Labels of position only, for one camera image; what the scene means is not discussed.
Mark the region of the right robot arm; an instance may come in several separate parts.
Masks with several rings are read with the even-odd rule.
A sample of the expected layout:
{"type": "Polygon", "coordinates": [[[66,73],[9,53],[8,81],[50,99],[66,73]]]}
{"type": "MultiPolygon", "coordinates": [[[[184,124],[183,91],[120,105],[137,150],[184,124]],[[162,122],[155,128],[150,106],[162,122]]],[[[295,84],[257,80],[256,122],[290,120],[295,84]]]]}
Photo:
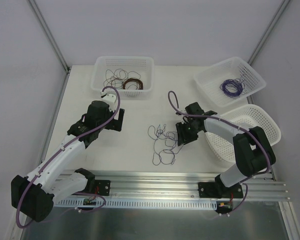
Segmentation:
{"type": "Polygon", "coordinates": [[[243,198],[242,185],[254,176],[267,173],[276,162],[276,156],[265,131],[255,126],[240,127],[217,115],[205,112],[197,102],[188,105],[185,111],[176,111],[182,121],[175,127],[179,146],[194,142],[199,132],[215,134],[232,144],[235,163],[220,173],[214,181],[199,182],[199,197],[204,199],[243,198]]]}

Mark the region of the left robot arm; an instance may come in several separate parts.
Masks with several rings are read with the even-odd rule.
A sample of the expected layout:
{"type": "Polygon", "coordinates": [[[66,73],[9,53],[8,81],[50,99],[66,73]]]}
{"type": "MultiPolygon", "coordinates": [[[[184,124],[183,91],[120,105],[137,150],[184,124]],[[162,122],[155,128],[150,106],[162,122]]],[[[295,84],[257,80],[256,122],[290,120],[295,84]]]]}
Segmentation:
{"type": "Polygon", "coordinates": [[[92,101],[87,112],[67,131],[54,154],[38,167],[22,177],[17,175],[11,181],[11,205],[16,209],[15,220],[19,228],[20,214],[37,223],[43,221],[55,204],[73,194],[99,197],[100,187],[95,175],[79,168],[68,178],[56,182],[74,158],[95,141],[102,130],[121,131],[124,109],[120,99],[92,101]]]}

